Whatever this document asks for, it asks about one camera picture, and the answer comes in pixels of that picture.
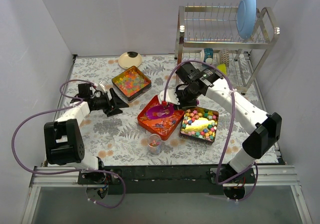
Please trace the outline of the dark tin translucent star candies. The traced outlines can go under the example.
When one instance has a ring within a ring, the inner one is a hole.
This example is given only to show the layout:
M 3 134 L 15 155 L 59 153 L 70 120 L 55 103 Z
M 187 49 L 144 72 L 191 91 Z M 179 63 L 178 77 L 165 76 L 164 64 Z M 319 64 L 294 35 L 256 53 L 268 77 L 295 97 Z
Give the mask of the dark tin translucent star candies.
M 128 102 L 132 102 L 152 87 L 151 80 L 136 66 L 131 66 L 111 81 Z

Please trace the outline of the dark tin pastel star candies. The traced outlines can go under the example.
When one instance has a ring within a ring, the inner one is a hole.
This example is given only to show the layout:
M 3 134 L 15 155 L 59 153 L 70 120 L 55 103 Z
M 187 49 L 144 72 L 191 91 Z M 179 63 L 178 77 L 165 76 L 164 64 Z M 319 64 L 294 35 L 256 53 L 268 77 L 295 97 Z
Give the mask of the dark tin pastel star candies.
M 215 110 L 194 107 L 184 112 L 179 137 L 212 145 L 216 140 L 219 113 Z

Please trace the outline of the purple plastic scoop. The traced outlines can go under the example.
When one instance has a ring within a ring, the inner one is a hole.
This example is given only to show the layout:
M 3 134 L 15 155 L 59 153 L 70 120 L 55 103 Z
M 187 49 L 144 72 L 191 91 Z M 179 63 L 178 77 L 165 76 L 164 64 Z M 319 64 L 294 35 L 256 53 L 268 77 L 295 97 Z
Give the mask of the purple plastic scoop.
M 148 120 L 164 119 L 172 116 L 181 117 L 185 111 L 179 109 L 179 107 L 179 105 L 173 103 L 168 103 L 166 106 L 163 106 L 162 101 L 155 95 L 140 114 Z

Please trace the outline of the orange tin of lollipops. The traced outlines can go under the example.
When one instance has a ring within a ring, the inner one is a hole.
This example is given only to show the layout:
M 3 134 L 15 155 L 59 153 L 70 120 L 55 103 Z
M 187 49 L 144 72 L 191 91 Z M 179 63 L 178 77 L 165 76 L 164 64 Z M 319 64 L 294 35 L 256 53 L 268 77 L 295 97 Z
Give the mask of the orange tin of lollipops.
M 158 106 L 159 100 L 158 96 L 155 95 L 150 102 L 144 107 L 144 109 L 138 114 L 137 121 L 138 124 L 149 131 L 152 134 L 157 134 L 163 141 L 166 141 L 171 134 L 174 132 L 178 124 L 182 121 L 185 112 L 183 110 L 174 110 L 173 105 L 169 107 L 173 109 L 173 113 L 166 117 L 154 116 L 153 111 L 148 117 L 147 112 L 149 109 Z

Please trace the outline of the clear glass jar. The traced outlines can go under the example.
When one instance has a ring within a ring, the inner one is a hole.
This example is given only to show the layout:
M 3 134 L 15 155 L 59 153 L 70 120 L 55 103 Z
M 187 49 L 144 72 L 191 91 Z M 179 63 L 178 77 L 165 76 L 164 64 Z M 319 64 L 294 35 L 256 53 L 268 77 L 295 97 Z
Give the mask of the clear glass jar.
M 161 137 L 157 134 L 151 134 L 147 139 L 148 151 L 153 155 L 158 155 L 161 152 Z

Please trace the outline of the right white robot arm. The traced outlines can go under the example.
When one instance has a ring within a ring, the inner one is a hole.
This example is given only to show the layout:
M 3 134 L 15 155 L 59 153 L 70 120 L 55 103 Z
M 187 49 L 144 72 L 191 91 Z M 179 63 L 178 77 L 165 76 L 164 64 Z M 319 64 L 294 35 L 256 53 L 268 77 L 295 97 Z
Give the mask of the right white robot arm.
M 274 112 L 269 114 L 256 107 L 233 88 L 229 78 L 214 66 L 208 65 L 199 71 L 193 66 L 194 60 L 183 61 L 172 71 L 186 85 L 182 93 L 177 95 L 179 103 L 196 100 L 203 95 L 215 101 L 231 115 L 229 132 L 232 132 L 234 121 L 240 122 L 248 133 L 240 151 L 225 167 L 218 163 L 215 182 L 218 185 L 227 182 L 237 183 L 245 176 L 245 172 L 265 155 L 279 140 L 282 117 Z

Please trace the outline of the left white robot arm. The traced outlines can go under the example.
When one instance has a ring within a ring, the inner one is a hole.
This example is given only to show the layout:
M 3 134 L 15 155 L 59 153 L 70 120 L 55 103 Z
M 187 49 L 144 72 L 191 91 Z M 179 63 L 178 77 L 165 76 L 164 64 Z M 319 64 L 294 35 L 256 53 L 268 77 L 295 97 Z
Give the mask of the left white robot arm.
M 111 117 L 121 114 L 122 108 L 129 107 L 113 88 L 106 90 L 103 84 L 103 81 L 98 85 L 79 84 L 78 94 L 72 98 L 70 109 L 44 125 L 48 163 L 79 169 L 84 178 L 95 184 L 105 182 L 108 175 L 101 158 L 86 154 L 80 124 L 92 111 L 102 110 L 107 117 Z

